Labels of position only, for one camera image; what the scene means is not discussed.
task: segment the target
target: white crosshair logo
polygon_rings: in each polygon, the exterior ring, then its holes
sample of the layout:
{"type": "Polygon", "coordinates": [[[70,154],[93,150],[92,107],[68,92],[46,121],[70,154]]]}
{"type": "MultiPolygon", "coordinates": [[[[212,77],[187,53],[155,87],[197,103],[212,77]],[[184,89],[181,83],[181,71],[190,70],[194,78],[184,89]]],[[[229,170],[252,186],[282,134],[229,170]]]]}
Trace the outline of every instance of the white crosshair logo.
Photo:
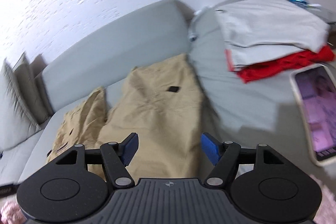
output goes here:
{"type": "Polygon", "coordinates": [[[172,181],[168,181],[165,183],[168,187],[173,186],[175,183],[172,181]]]}

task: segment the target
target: gray pillow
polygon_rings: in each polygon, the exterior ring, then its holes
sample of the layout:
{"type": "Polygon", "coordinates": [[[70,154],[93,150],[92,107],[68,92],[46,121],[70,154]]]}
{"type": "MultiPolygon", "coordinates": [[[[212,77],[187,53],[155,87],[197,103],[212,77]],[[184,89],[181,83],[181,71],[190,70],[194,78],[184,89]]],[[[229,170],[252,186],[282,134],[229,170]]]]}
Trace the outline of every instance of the gray pillow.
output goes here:
{"type": "Polygon", "coordinates": [[[49,117],[49,114],[37,90],[33,71],[30,68],[25,53],[21,55],[19,61],[14,66],[14,75],[29,110],[38,123],[43,123],[49,117]]]}
{"type": "Polygon", "coordinates": [[[21,97],[11,67],[4,61],[0,72],[0,151],[15,147],[40,130],[21,97]]]}

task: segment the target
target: blue gripper pad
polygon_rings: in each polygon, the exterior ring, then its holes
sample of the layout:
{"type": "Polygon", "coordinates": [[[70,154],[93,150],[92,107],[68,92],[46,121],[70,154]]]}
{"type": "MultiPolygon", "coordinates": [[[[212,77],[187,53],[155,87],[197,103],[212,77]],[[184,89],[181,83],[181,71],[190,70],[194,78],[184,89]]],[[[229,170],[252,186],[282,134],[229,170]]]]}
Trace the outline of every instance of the blue gripper pad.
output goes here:
{"type": "Polygon", "coordinates": [[[133,138],[131,138],[124,148],[124,153],[120,157],[121,162],[124,166],[128,166],[131,163],[132,158],[139,148],[139,136],[135,134],[133,138]]]}
{"type": "Polygon", "coordinates": [[[215,166],[221,158],[221,154],[219,153],[219,145],[221,145],[221,143],[212,140],[206,133],[203,133],[201,136],[201,145],[203,152],[215,166]]]}

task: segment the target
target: circular cap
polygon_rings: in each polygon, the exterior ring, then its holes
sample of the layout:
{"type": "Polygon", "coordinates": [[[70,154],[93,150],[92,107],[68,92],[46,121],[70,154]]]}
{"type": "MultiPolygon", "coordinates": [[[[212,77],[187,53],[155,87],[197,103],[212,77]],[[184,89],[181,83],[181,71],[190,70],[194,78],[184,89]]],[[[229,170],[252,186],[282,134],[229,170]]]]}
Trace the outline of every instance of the circular cap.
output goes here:
{"type": "Polygon", "coordinates": [[[207,183],[211,186],[219,186],[223,184],[223,180],[220,178],[209,178],[207,179],[207,183]]]}
{"type": "Polygon", "coordinates": [[[79,184],[72,179],[49,180],[41,187],[41,194],[50,200],[66,200],[78,194],[79,184]]]}
{"type": "Polygon", "coordinates": [[[296,184],[282,178],[271,178],[259,184],[259,191],[267,198],[275,200],[287,200],[296,196],[298,192],[296,184]]]}
{"type": "Polygon", "coordinates": [[[130,184],[131,182],[132,182],[131,179],[125,178],[125,177],[117,178],[115,180],[115,183],[120,185],[120,186],[126,186],[126,185],[130,184]]]}

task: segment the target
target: white phone case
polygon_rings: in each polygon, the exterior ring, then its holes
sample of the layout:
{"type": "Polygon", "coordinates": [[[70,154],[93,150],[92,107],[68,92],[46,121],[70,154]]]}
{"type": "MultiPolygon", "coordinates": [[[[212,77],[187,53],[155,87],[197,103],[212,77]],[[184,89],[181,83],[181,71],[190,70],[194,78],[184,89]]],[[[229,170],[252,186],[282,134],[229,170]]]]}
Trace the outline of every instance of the white phone case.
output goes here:
{"type": "Polygon", "coordinates": [[[297,75],[298,73],[301,73],[301,72],[304,72],[304,71],[307,71],[307,70],[311,70],[311,69],[314,69],[314,68],[317,68],[317,67],[324,67],[328,76],[332,80],[333,85],[336,87],[336,80],[333,77],[331,71],[325,65],[322,65],[322,64],[314,64],[314,65],[310,65],[310,66],[307,66],[307,67],[302,68],[302,69],[295,70],[294,72],[292,72],[290,74],[290,83],[292,85],[292,89],[293,89],[293,92],[294,92],[296,102],[298,103],[300,111],[301,111],[301,116],[302,116],[302,120],[303,120],[303,123],[304,123],[305,131],[306,131],[306,138],[307,138],[307,143],[308,143],[308,150],[309,150],[310,159],[317,166],[325,166],[325,165],[331,164],[333,162],[336,162],[336,155],[331,157],[331,158],[321,160],[321,161],[318,161],[316,159],[316,152],[314,151],[314,147],[313,147],[313,143],[312,143],[312,139],[311,139],[310,126],[309,126],[309,124],[306,120],[306,117],[305,117],[305,109],[304,109],[304,105],[303,105],[303,99],[302,99],[299,87],[298,87],[298,85],[295,81],[295,75],[297,75]]]}

